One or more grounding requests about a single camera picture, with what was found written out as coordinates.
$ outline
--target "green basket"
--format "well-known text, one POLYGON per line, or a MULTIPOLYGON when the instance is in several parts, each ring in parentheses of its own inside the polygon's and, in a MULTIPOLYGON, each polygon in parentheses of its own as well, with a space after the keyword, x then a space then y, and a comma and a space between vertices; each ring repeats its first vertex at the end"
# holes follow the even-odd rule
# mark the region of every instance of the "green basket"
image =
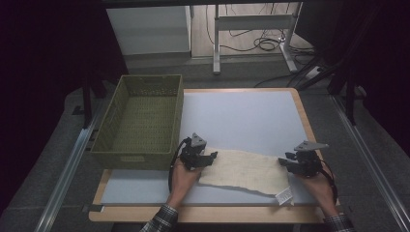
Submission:
POLYGON ((123 75, 91 154, 107 169, 169 169, 183 103, 180 75, 123 75))

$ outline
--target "white cloth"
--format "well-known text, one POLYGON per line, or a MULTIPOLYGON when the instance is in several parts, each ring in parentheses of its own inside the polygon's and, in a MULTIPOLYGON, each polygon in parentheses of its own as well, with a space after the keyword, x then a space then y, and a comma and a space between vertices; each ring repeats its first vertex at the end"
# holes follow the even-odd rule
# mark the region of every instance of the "white cloth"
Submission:
POLYGON ((215 151, 217 158, 202 171, 199 184, 240 187, 273 195, 289 187, 287 170, 279 165, 277 157, 214 148, 206 148, 205 155, 215 151))

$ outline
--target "plaid sleeve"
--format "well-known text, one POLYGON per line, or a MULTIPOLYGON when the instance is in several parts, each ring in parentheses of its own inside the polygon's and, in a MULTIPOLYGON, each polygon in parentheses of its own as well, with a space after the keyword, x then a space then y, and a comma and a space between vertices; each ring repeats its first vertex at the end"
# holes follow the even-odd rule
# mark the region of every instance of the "plaid sleeve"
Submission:
POLYGON ((324 218, 332 232, 356 232, 352 221, 346 215, 324 218))
POLYGON ((168 206, 162 205, 152 220, 148 221, 140 232, 168 232, 178 221, 178 212, 168 206))

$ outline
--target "person's arm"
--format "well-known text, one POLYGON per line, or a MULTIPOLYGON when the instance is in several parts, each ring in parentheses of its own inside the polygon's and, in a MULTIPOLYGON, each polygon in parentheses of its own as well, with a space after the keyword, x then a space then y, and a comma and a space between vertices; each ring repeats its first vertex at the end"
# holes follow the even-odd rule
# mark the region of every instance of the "person's arm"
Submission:
POLYGON ((302 180, 307 190, 317 200, 320 209, 325 215, 324 222, 332 232, 355 232, 352 222, 346 215, 340 215, 335 206, 332 188, 323 174, 319 173, 314 177, 303 177, 297 175, 302 180))
POLYGON ((178 209, 199 177, 202 169, 196 168, 193 171, 189 171, 180 159, 175 161, 172 174, 172 191, 169 193, 166 204, 161 206, 160 210, 145 224, 140 232, 167 232, 172 229, 178 221, 178 209))

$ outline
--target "hand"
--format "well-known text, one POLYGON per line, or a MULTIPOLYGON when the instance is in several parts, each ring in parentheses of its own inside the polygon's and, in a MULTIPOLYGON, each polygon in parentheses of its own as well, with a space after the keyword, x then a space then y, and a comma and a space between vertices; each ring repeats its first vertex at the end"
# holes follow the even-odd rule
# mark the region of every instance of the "hand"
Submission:
MULTIPOLYGON (((326 167, 323 167, 323 169, 329 173, 329 169, 326 167)), ((338 210, 334 203, 332 188, 329 185, 328 179, 326 179, 322 173, 319 173, 314 177, 305 177, 301 175, 295 176, 302 180, 304 186, 317 200, 325 217, 338 216, 338 210)))
POLYGON ((203 168, 195 168, 193 171, 189 171, 181 160, 177 158, 172 174, 172 191, 168 196, 166 204, 174 209, 178 209, 202 170, 203 168))

